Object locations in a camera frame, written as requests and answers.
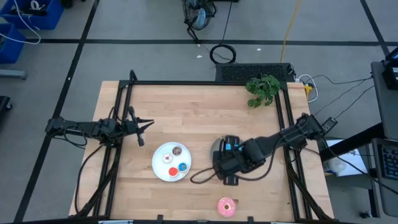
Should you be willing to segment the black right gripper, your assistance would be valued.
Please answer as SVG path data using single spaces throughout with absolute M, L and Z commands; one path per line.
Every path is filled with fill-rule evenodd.
M 248 171 L 249 157 L 238 136 L 226 135 L 213 143 L 212 166 L 217 178 L 222 180 L 224 185 L 239 185 L 236 173 Z

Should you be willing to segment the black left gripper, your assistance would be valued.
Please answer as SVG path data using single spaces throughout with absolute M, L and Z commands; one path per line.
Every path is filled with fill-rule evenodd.
M 137 117 L 135 115 L 134 108 L 132 106 L 129 106 L 127 112 L 130 114 L 132 120 L 125 120 L 123 122 L 124 126 L 124 132 L 129 135 L 129 134 L 136 134 L 137 135 L 137 141 L 139 146 L 144 145 L 144 139 L 142 137 L 142 134 L 144 131 L 154 124 L 153 119 L 142 119 L 140 117 Z M 139 123 L 145 123 L 146 125 L 143 125 L 142 127 L 139 127 Z

